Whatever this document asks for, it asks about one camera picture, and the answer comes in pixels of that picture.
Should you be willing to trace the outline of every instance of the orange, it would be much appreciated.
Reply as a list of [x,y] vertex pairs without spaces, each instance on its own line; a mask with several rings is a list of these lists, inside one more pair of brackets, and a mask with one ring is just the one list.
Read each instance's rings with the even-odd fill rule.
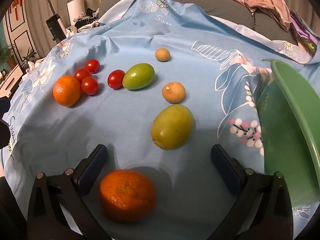
[[53,97],[59,105],[72,106],[80,98],[80,82],[72,76],[63,76],[56,81],[53,87]]
[[140,172],[117,170],[100,182],[99,199],[113,220],[133,222],[149,215],[156,205],[156,190]]

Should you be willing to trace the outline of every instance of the green plant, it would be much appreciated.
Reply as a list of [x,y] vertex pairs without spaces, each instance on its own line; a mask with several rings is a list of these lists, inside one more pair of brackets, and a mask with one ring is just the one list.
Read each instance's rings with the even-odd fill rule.
[[15,45],[7,45],[0,48],[0,65],[3,65],[11,57],[12,52],[16,49]]
[[27,70],[27,68],[29,68],[28,62],[31,61],[31,58],[35,57],[35,54],[37,54],[35,51],[30,52],[30,49],[28,49],[27,55],[25,57],[23,57],[23,61],[22,61],[22,69],[23,70]]

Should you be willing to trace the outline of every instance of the green bowl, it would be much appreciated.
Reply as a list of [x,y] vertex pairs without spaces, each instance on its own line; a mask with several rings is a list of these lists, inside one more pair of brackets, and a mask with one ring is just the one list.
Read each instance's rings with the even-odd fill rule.
[[310,205],[320,198],[320,98],[287,63],[263,61],[275,78],[257,102],[265,173],[284,174],[293,207]]

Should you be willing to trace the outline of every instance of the potted plant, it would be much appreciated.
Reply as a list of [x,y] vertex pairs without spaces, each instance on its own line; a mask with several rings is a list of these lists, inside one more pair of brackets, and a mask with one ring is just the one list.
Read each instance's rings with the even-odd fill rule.
[[28,53],[26,57],[23,57],[22,61],[22,71],[25,74],[27,72],[27,69],[29,68],[29,61],[32,61],[32,58],[36,57],[35,54],[37,54],[35,51],[30,51],[31,48],[28,49]]
[[7,45],[3,48],[0,48],[0,65],[3,65],[5,62],[8,63],[11,69],[14,69],[17,65],[12,52],[14,52],[15,45]]

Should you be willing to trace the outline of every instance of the red cherry tomato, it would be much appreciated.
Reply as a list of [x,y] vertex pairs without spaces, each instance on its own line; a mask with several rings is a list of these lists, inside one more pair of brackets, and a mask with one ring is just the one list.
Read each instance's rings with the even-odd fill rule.
[[125,75],[123,70],[117,69],[112,71],[108,76],[108,86],[112,89],[118,89],[122,87],[122,80]]
[[98,92],[99,83],[93,77],[86,77],[81,83],[81,89],[89,96]]
[[85,68],[80,68],[75,72],[75,78],[77,80],[79,80],[80,84],[82,83],[82,81],[86,78],[86,77],[91,77],[92,74],[89,70],[85,69]]
[[85,69],[89,70],[91,73],[96,73],[100,68],[100,62],[96,59],[90,59],[85,64]]

